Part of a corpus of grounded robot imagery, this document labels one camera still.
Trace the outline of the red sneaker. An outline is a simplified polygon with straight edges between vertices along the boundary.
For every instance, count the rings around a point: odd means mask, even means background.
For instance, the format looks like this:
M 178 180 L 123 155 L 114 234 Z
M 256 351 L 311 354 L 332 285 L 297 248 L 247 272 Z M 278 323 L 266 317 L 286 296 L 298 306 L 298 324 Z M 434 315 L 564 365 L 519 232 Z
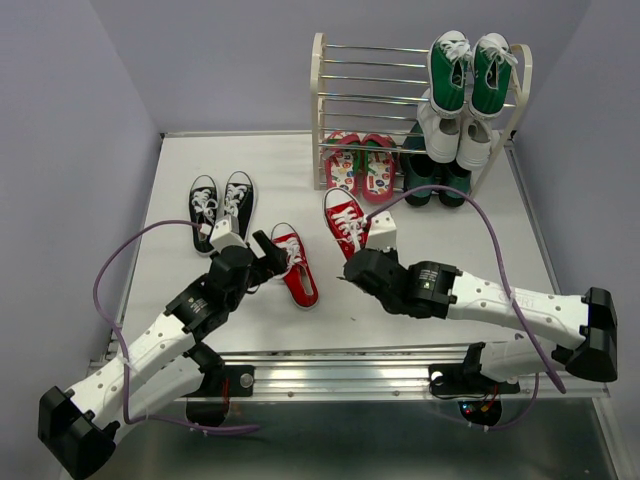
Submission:
M 293 302 L 303 309 L 313 308 L 319 292 L 300 235 L 291 224 L 280 222 L 273 227 L 271 240 L 287 255 L 287 270 L 281 278 Z
M 350 192 L 334 187 L 323 198 L 325 223 L 346 260 L 366 246 L 369 222 Z

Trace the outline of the pink patterned sandal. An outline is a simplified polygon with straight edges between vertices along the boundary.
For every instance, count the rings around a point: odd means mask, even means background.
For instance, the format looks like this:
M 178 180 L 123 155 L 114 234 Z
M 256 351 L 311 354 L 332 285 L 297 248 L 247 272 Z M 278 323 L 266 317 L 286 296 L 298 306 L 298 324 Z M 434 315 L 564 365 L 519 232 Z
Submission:
M 361 154 L 359 149 L 350 149 L 350 146 L 361 145 L 359 136 L 353 132 L 334 131 L 325 142 L 330 144 L 322 153 L 327 188 L 341 188 L 356 195 Z
M 362 145 L 367 147 L 364 155 L 363 196 L 370 203 L 384 203 L 393 194 L 396 144 L 389 136 L 371 133 L 364 137 Z

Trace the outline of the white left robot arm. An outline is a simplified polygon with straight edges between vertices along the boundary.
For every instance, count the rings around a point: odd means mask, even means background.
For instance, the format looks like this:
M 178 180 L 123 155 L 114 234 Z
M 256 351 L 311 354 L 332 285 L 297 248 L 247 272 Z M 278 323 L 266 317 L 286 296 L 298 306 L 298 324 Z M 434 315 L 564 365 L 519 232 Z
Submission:
M 263 231 L 253 235 L 257 256 L 232 239 L 211 257 L 207 273 L 167 304 L 156 320 L 120 355 L 62 389 L 40 398 L 37 434 L 73 479 L 87 479 L 113 455 L 128 430 L 157 419 L 158 410 L 195 392 L 215 393 L 227 404 L 233 393 L 247 394 L 240 379 L 250 366 L 227 367 L 205 344 L 245 294 L 284 273 L 287 253 Z

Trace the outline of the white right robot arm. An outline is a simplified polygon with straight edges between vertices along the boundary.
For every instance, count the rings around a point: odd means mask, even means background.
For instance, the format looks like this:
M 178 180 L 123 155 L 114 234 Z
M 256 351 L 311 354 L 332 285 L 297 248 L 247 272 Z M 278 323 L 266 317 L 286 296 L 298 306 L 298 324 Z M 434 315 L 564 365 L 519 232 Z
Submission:
M 392 315 L 475 321 L 523 332 L 521 339 L 469 347 L 460 378 L 472 390 L 549 369 L 592 382 L 618 378 L 617 314 L 605 289 L 552 295 L 506 288 L 438 262 L 403 267 L 395 256 L 372 249 L 347 260 L 343 276 Z

